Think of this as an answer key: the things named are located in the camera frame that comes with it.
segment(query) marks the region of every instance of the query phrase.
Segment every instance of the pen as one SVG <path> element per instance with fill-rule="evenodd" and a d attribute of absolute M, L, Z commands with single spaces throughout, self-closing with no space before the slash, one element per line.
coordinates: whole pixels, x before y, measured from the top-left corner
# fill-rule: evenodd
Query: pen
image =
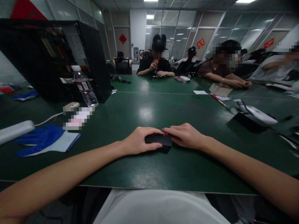
<path fill-rule="evenodd" d="M 213 96 L 216 100 L 218 100 L 219 101 L 219 103 L 221 103 L 223 106 L 225 106 L 226 107 L 226 104 L 225 103 L 223 103 L 221 100 L 219 100 L 219 98 L 217 97 L 217 96 L 215 96 L 214 94 L 211 94 L 211 96 Z"/>

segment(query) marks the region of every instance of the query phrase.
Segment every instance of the computer case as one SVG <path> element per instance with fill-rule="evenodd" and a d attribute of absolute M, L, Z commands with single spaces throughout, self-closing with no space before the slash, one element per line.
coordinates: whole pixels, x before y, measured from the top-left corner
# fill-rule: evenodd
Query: computer case
<path fill-rule="evenodd" d="M 72 65 L 88 76 L 98 102 L 112 94 L 98 30 L 80 21 L 0 19 L 0 50 L 50 102 L 84 102 Z"/>

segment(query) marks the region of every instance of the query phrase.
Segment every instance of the red diamond sign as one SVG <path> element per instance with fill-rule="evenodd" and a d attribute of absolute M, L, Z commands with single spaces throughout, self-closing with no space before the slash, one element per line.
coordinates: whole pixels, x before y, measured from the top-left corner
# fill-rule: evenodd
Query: red diamond sign
<path fill-rule="evenodd" d="M 124 36 L 124 34 L 121 34 L 119 40 L 122 42 L 122 44 L 124 44 L 127 41 L 127 38 Z"/>

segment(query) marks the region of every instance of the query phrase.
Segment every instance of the hand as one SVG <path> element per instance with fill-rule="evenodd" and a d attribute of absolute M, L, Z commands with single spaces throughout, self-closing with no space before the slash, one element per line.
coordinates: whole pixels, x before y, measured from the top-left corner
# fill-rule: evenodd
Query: hand
<path fill-rule="evenodd" d="M 152 70 L 156 69 L 156 66 L 157 65 L 155 63 L 151 63 L 149 70 L 152 71 Z"/>
<path fill-rule="evenodd" d="M 163 76 L 166 76 L 167 75 L 167 72 L 163 72 L 163 71 L 158 71 L 157 72 L 157 77 L 161 78 Z"/>
<path fill-rule="evenodd" d="M 241 88 L 245 87 L 244 83 L 242 83 L 241 81 L 238 81 L 238 80 L 233 80 L 233 79 L 225 79 L 224 84 L 226 84 L 230 87 L 236 88 L 236 89 L 241 89 Z"/>
<path fill-rule="evenodd" d="M 250 89 L 252 87 L 252 82 L 245 81 L 243 84 L 246 89 Z"/>
<path fill-rule="evenodd" d="M 171 140 L 182 147 L 206 151 L 213 138 L 201 134 L 192 125 L 185 123 L 180 126 L 170 126 L 162 131 L 172 135 Z"/>
<path fill-rule="evenodd" d="M 142 152 L 156 150 L 157 148 L 161 148 L 162 144 L 160 143 L 150 143 L 146 144 L 144 138 L 150 134 L 164 134 L 162 131 L 156 128 L 150 127 L 137 127 L 132 134 L 126 137 L 121 141 L 121 145 L 123 153 L 125 155 L 134 155 Z"/>

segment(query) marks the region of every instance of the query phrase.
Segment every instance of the water bottle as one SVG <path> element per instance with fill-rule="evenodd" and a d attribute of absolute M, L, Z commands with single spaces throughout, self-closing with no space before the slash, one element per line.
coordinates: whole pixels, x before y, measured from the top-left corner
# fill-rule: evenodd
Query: water bottle
<path fill-rule="evenodd" d="M 74 70 L 74 81 L 76 82 L 80 92 L 82 93 L 83 99 L 88 107 L 96 107 L 99 105 L 97 97 L 93 92 L 87 75 L 85 75 L 79 65 L 72 65 Z"/>

